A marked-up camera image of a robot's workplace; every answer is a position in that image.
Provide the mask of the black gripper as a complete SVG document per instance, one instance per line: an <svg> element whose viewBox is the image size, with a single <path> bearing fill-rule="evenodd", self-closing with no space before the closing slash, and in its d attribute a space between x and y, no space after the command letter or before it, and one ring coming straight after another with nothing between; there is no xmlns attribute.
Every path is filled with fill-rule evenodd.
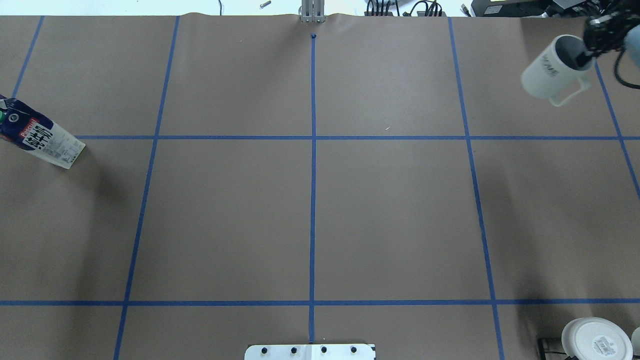
<svg viewBox="0 0 640 360"><path fill-rule="evenodd" d="M594 55L622 50L628 32L635 27L636 13L631 10L614 10L601 16L588 17L583 28L586 50L576 57L576 67L588 69L594 62Z"/></svg>

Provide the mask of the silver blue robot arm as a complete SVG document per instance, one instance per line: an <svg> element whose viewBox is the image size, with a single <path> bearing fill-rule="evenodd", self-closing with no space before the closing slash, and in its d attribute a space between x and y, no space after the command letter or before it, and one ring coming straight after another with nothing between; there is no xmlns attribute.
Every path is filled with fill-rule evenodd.
<svg viewBox="0 0 640 360"><path fill-rule="evenodd" d="M584 66L590 59L610 51L624 50L639 66L640 15L638 7L618 7L585 21L583 50L576 57L576 64Z"/></svg>

